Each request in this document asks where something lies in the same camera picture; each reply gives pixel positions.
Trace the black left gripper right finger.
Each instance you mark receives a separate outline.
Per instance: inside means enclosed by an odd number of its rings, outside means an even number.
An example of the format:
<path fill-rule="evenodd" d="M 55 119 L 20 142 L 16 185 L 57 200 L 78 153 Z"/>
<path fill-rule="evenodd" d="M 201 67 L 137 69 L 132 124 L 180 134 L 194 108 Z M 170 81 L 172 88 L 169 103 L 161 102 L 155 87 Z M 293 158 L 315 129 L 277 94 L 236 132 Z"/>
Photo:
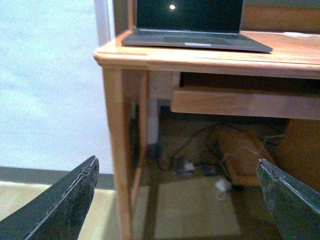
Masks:
<path fill-rule="evenodd" d="M 320 193 L 266 159 L 256 169 L 264 201 L 283 240 L 320 238 Z"/>

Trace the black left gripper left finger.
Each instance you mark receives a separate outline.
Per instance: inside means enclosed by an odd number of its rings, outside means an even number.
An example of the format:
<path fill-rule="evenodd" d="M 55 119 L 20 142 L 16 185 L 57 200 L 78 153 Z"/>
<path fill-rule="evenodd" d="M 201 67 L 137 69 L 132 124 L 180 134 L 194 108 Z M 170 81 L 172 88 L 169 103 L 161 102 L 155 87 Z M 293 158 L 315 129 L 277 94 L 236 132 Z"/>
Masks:
<path fill-rule="evenodd" d="M 76 240 L 93 201 L 99 160 L 89 157 L 0 222 L 2 240 Z"/>

